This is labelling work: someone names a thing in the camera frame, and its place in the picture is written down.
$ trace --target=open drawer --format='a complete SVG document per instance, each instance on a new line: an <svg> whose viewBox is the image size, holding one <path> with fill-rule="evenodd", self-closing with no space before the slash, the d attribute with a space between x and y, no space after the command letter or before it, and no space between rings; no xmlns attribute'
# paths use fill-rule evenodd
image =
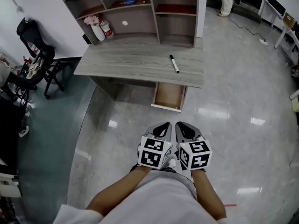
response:
<svg viewBox="0 0 299 224"><path fill-rule="evenodd" d="M187 87L179 84L157 83L151 106L182 112Z"/></svg>

